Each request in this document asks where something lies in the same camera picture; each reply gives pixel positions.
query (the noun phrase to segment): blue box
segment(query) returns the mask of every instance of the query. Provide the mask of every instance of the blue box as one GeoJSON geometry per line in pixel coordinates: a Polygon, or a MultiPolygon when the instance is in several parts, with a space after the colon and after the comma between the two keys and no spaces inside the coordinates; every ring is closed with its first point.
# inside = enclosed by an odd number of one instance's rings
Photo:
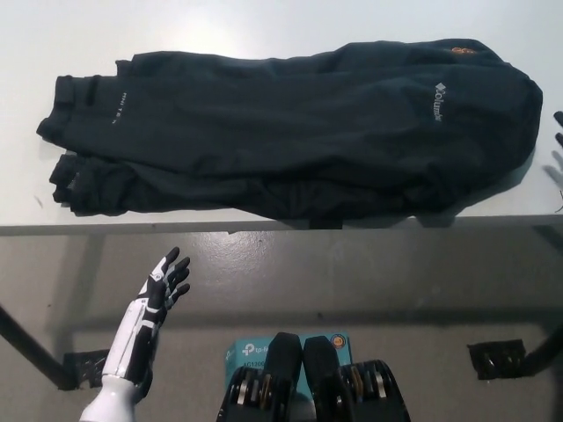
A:
{"type": "MultiPolygon", "coordinates": [[[[320,332],[300,335],[301,345],[310,337],[325,336],[336,349],[336,354],[341,365],[352,363],[350,343],[348,335],[344,331],[320,332]]],[[[230,378],[238,367],[255,367],[262,369],[266,360],[266,353],[270,342],[274,337],[241,338],[227,350],[225,354],[225,388],[229,387],[230,378]]],[[[296,396],[291,408],[291,420],[307,420],[314,418],[315,407],[312,402],[311,391],[307,385],[305,371],[301,366],[299,383],[297,384],[296,396]]]]}

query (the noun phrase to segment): table leg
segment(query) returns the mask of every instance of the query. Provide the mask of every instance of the table leg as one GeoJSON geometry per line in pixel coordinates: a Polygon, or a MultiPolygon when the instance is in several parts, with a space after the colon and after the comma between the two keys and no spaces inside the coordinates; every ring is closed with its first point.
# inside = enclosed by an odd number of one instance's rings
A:
{"type": "Polygon", "coordinates": [[[78,388],[77,378],[40,345],[0,306],[0,335],[44,374],[58,389],[78,388]]]}

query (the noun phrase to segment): black bracket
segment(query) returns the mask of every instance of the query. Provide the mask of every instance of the black bracket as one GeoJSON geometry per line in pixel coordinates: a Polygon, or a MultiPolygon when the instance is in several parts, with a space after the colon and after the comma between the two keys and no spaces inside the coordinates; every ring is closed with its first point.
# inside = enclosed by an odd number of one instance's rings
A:
{"type": "Polygon", "coordinates": [[[62,366],[76,379],[78,387],[87,381],[90,388],[94,389],[102,385],[102,370],[108,353],[109,350],[65,353],[62,358],[62,366]]]}
{"type": "Polygon", "coordinates": [[[563,351],[563,324],[528,354],[520,339],[468,347],[480,380],[534,376],[549,367],[563,351]]]}

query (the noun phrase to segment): prosthetic hand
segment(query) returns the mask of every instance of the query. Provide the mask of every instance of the prosthetic hand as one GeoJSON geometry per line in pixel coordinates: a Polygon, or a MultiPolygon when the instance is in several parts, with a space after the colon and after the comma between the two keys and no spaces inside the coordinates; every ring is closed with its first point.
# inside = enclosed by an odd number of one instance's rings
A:
{"type": "Polygon", "coordinates": [[[184,281],[189,258],[173,262],[179,248],[161,259],[129,304],[121,320],[102,372],[102,390],[86,407],[80,422],[135,422],[135,405],[145,398],[152,383],[152,362],[158,331],[168,310],[190,285],[184,281]]]}

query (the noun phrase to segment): black finger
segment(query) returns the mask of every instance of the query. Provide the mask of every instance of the black finger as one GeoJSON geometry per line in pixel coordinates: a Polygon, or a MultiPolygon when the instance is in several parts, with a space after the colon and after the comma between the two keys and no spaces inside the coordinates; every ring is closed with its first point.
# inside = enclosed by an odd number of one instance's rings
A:
{"type": "Polygon", "coordinates": [[[165,263],[162,265],[162,272],[164,274],[166,274],[166,272],[168,271],[168,267],[172,262],[176,260],[178,256],[179,256],[179,247],[174,246],[172,250],[168,252],[165,256],[165,263]]]}
{"type": "Polygon", "coordinates": [[[171,296],[170,299],[172,300],[172,304],[170,306],[172,306],[174,303],[176,303],[176,301],[183,295],[185,295],[187,292],[190,291],[190,285],[188,283],[186,284],[182,284],[180,287],[178,287],[177,289],[175,289],[171,296]]]}
{"type": "Polygon", "coordinates": [[[176,266],[174,264],[172,264],[172,266],[170,268],[168,268],[168,271],[165,274],[164,277],[164,281],[166,283],[166,286],[170,286],[170,282],[174,279],[174,272],[176,271],[176,266]]]}
{"type": "Polygon", "coordinates": [[[563,112],[556,112],[553,117],[561,126],[563,126],[563,112]]]}
{"type": "Polygon", "coordinates": [[[170,273],[168,274],[168,279],[172,280],[174,277],[176,277],[176,274],[179,273],[180,271],[183,271],[187,268],[187,266],[190,265],[190,258],[189,257],[185,257],[184,259],[182,259],[178,264],[176,264],[172,271],[170,271],[170,273]]]}
{"type": "Polygon", "coordinates": [[[181,283],[182,281],[184,281],[185,279],[187,279],[187,276],[190,275],[190,269],[186,268],[183,271],[180,271],[179,273],[176,273],[176,276],[172,279],[168,281],[168,285],[170,286],[169,289],[171,292],[174,291],[174,289],[178,286],[179,283],[181,283]]]}

